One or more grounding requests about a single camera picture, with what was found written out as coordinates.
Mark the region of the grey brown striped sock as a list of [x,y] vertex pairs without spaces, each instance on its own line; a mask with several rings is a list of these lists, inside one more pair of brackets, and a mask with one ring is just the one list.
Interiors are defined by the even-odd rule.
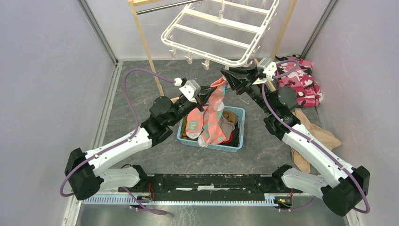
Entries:
[[235,125],[231,122],[222,122],[220,124],[220,130],[222,132],[221,142],[226,142],[231,139],[232,133],[235,130]]

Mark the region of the white clip hanger frame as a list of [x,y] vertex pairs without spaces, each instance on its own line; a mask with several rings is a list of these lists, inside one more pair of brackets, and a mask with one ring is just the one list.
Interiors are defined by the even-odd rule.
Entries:
[[278,0],[204,0],[183,7],[161,35],[172,57],[202,58],[227,67],[247,65],[276,15]]

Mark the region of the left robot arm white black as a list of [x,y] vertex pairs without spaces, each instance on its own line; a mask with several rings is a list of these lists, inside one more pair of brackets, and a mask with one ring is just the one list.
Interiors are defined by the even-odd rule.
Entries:
[[62,186],[71,186],[71,196],[79,201],[95,195],[101,189],[131,187],[137,192],[144,191],[148,179],[135,167],[112,169],[121,160],[165,141],[172,133],[172,127],[192,110],[202,110],[215,87],[201,86],[200,91],[183,86],[188,94],[196,94],[190,101],[184,94],[172,102],[168,97],[158,97],[149,109],[150,116],[141,125],[127,135],[100,148],[82,151],[80,148],[70,152],[64,173]]

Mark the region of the pink sock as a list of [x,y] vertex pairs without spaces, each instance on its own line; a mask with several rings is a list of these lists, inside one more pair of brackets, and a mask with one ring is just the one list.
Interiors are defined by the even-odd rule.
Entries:
[[188,138],[205,138],[205,131],[209,121],[208,106],[204,107],[204,111],[195,108],[187,116],[185,133]]
[[206,147],[209,144],[216,145],[226,140],[219,125],[224,110],[223,99],[226,94],[226,85],[227,80],[222,76],[210,86],[215,90],[208,100],[208,108],[203,115],[203,131],[198,137],[198,144],[201,147]]

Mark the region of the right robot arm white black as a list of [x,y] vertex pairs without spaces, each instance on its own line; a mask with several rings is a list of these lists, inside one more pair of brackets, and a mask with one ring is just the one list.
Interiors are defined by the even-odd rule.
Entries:
[[264,118],[268,132],[294,148],[318,172],[319,176],[284,165],[274,172],[272,187],[277,192],[288,188],[300,190],[316,198],[336,215],[344,217],[351,210],[368,214],[367,200],[370,172],[363,166],[353,167],[316,139],[294,116],[297,107],[295,91],[287,86],[269,91],[261,84],[256,69],[221,69],[236,94],[248,94],[268,115]]

